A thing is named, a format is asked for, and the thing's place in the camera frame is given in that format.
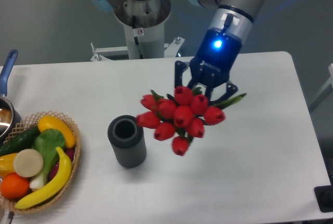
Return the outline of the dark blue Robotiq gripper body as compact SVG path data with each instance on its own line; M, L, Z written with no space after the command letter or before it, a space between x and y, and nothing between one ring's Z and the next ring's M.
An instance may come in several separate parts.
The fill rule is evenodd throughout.
M228 82L241 47L238 39L224 34L222 30L207 30L197 54L189 63L191 80L188 87L201 84L206 88L205 96L211 97L216 87Z

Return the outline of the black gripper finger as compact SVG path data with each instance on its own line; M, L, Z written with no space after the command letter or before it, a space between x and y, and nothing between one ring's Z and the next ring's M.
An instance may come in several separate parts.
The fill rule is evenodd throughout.
M226 92L216 100L210 100L209 105L215 105L229 99L232 95L238 92L238 87L231 81L226 82Z
M183 86L183 73L189 68L189 62L177 60L175 62L174 88Z

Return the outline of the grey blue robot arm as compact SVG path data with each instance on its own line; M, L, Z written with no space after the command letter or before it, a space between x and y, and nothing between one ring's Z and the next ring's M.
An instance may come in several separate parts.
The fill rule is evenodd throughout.
M164 24L171 13L170 0L92 0L103 11L113 11L123 25L130 59L163 58ZM205 88L210 98L215 88L226 92L209 105L226 108L237 102L237 86L230 70L245 42L264 0L189 0L192 4L215 8L215 15L190 62L175 63L174 85L181 86L183 72L191 71L188 88Z

